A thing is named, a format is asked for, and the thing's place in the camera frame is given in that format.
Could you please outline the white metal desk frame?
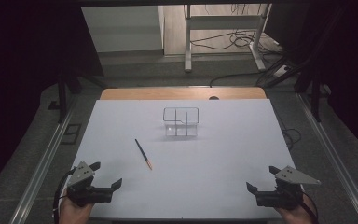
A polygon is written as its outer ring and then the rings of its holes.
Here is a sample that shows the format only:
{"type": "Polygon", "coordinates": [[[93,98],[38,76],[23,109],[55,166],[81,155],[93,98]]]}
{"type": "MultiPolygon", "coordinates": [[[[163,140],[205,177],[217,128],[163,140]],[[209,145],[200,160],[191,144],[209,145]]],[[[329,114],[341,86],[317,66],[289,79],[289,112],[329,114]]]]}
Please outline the white metal desk frame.
{"type": "Polygon", "coordinates": [[[269,13],[270,4],[264,5],[264,10],[260,15],[241,15],[241,16],[192,16],[191,5],[185,5],[186,18],[186,48],[185,48],[185,71],[192,70],[192,52],[190,35],[193,30],[229,30],[242,29],[254,30],[255,36],[250,42],[250,51],[255,60],[259,71],[265,71],[261,54],[258,50],[260,37],[264,31],[264,26],[269,13]]]}

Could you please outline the black metal stand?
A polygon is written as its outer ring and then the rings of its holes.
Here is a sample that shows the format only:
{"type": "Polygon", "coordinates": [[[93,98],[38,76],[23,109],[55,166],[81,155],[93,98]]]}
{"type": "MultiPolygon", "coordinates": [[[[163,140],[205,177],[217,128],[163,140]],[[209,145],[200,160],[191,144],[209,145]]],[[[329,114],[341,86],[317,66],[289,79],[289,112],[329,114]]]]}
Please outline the black metal stand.
{"type": "Polygon", "coordinates": [[[48,106],[48,110],[58,110],[60,112],[58,119],[59,123],[63,122],[68,112],[66,89],[69,89],[72,94],[81,93],[82,87],[80,81],[78,80],[79,77],[85,78],[87,81],[95,84],[103,90],[108,87],[106,83],[102,82],[98,78],[90,76],[78,69],[70,68],[61,70],[57,75],[58,100],[51,101],[48,106]]]}
{"type": "Polygon", "coordinates": [[[296,92],[305,92],[310,88],[310,112],[317,122],[321,121],[320,118],[320,98],[322,83],[322,69],[316,64],[311,62],[303,63],[301,66],[300,75],[294,86],[296,92]]]}

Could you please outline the dark pencil with orange tip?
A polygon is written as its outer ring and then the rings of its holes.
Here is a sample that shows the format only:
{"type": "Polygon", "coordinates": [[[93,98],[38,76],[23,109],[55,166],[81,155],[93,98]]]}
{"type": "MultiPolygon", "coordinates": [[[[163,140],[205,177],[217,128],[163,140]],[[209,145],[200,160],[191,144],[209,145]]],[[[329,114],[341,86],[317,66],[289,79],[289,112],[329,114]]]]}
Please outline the dark pencil with orange tip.
{"type": "Polygon", "coordinates": [[[145,162],[146,162],[147,166],[149,167],[150,170],[153,170],[152,163],[151,163],[151,161],[147,158],[147,156],[146,156],[146,154],[145,154],[145,152],[144,152],[142,146],[140,145],[139,141],[138,141],[137,139],[134,139],[134,141],[135,141],[137,147],[139,148],[141,154],[143,155],[143,158],[145,159],[145,162]]]}

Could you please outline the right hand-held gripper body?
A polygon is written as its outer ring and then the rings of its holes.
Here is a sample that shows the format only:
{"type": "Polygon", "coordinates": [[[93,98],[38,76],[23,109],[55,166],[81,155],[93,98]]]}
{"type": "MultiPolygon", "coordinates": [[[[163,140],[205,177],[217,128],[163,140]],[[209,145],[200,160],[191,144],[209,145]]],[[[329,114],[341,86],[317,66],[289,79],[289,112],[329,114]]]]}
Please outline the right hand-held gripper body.
{"type": "Polygon", "coordinates": [[[295,209],[303,201],[302,184],[320,185],[321,181],[306,175],[297,169],[286,166],[274,175],[276,189],[257,191],[256,204],[264,207],[295,209]]]}

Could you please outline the dark floor socket plate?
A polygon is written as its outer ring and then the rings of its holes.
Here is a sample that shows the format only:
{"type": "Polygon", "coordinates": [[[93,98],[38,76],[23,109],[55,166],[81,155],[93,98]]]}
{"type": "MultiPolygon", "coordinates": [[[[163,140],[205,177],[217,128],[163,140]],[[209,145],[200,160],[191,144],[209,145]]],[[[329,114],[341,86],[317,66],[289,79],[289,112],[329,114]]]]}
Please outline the dark floor socket plate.
{"type": "Polygon", "coordinates": [[[62,145],[74,145],[80,135],[81,123],[68,124],[62,136],[62,145]]]}

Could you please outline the clear acrylic organizer box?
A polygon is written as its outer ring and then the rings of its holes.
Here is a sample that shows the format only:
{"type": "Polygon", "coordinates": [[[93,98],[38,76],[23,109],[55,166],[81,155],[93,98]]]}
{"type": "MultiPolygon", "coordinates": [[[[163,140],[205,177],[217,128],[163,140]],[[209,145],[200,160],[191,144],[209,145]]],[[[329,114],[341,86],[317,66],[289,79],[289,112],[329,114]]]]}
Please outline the clear acrylic organizer box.
{"type": "Polygon", "coordinates": [[[163,123],[167,136],[197,136],[200,111],[197,107],[165,107],[163,123]]]}

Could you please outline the person's right hand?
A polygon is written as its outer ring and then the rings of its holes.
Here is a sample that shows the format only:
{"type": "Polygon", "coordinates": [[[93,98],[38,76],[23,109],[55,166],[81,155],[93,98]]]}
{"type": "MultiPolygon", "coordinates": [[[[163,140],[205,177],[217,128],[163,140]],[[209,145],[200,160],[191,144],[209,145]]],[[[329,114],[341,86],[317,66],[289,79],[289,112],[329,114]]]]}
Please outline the person's right hand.
{"type": "MultiPolygon", "coordinates": [[[[309,196],[303,194],[303,203],[316,215],[314,203],[309,196]]],[[[313,224],[311,216],[301,206],[293,210],[285,210],[282,208],[275,208],[275,210],[282,216],[286,224],[313,224]]]]}

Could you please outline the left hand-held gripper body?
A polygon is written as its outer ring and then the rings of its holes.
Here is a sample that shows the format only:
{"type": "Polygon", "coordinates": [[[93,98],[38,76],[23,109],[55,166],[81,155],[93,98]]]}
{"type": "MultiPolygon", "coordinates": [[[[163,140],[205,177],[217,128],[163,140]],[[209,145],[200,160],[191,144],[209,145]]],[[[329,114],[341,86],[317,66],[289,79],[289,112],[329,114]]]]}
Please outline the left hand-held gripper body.
{"type": "Polygon", "coordinates": [[[96,171],[90,169],[84,161],[75,168],[66,187],[66,196],[78,206],[88,203],[110,203],[113,190],[111,188],[95,188],[91,185],[96,171]]]}

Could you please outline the wooden table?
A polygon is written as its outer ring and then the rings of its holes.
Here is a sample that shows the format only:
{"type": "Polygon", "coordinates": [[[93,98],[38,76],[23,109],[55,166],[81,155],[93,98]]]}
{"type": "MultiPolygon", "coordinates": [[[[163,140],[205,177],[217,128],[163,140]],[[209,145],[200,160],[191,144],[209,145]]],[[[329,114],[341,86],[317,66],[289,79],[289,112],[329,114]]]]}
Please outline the wooden table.
{"type": "Polygon", "coordinates": [[[257,87],[169,87],[124,88],[103,90],[101,100],[208,100],[217,96],[220,100],[266,99],[265,91],[257,87]]]}

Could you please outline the grey metal floor rail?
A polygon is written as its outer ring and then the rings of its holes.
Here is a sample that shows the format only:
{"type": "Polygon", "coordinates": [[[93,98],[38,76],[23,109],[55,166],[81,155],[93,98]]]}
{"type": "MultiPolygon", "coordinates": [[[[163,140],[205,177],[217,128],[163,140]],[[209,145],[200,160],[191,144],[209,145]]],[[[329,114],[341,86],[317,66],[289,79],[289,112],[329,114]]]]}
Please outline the grey metal floor rail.
{"type": "Polygon", "coordinates": [[[60,145],[64,131],[66,130],[66,127],[68,126],[69,121],[73,116],[73,111],[77,103],[77,99],[77,96],[70,97],[67,113],[64,115],[62,121],[56,125],[54,134],[49,140],[45,152],[42,154],[39,163],[34,169],[33,175],[25,191],[23,192],[21,199],[8,224],[24,224],[27,217],[29,216],[37,193],[43,184],[43,181],[48,173],[49,166],[51,165],[56,151],[60,145]]]}
{"type": "Polygon", "coordinates": [[[297,99],[301,103],[301,106],[310,122],[312,129],[315,131],[321,145],[324,148],[326,157],[330,160],[338,179],[340,180],[343,188],[345,189],[349,199],[358,215],[358,186],[349,173],[349,170],[345,167],[342,159],[339,157],[335,146],[329,138],[324,126],[318,121],[312,114],[310,109],[310,102],[303,93],[296,94],[297,99]]]}

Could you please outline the white table mat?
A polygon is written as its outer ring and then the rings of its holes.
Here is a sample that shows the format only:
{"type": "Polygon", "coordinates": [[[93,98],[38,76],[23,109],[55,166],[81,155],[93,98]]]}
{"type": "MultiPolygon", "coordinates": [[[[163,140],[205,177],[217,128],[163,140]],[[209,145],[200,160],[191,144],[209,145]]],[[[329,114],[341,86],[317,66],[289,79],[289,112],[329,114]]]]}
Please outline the white table mat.
{"type": "Polygon", "coordinates": [[[77,161],[101,163],[94,185],[122,179],[110,203],[94,206],[102,219],[273,219],[246,183],[275,187],[270,166],[292,164],[270,100],[99,100],[77,161]],[[197,136],[167,136],[165,107],[197,107],[197,136]],[[142,146],[147,166],[134,139],[142,146]]]}

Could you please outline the person's left hand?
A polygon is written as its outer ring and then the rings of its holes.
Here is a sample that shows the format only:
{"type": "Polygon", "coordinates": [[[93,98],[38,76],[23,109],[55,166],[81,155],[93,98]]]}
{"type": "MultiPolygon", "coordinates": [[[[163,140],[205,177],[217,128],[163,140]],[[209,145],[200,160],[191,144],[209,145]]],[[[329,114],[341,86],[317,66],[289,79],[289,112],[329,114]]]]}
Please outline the person's left hand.
{"type": "Polygon", "coordinates": [[[93,203],[78,206],[64,197],[60,204],[59,224],[87,224],[93,207],[93,203]]]}

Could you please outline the white cabinet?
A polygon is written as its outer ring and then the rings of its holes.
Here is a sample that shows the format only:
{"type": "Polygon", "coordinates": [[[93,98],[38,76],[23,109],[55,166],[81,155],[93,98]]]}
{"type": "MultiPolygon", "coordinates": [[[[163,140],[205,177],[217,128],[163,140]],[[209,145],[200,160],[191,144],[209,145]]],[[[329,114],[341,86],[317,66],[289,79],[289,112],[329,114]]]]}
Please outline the white cabinet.
{"type": "Polygon", "coordinates": [[[98,52],[163,50],[162,7],[82,7],[82,12],[98,52]]]}

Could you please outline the white power strip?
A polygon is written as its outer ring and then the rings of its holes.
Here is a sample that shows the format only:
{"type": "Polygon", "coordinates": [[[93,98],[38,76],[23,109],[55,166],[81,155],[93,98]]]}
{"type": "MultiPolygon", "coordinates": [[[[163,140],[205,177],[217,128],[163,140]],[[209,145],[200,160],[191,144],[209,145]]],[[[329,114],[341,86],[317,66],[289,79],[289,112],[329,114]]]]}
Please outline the white power strip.
{"type": "Polygon", "coordinates": [[[274,77],[280,77],[283,74],[285,74],[286,72],[290,71],[292,69],[291,66],[289,65],[282,65],[274,74],[274,77]]]}

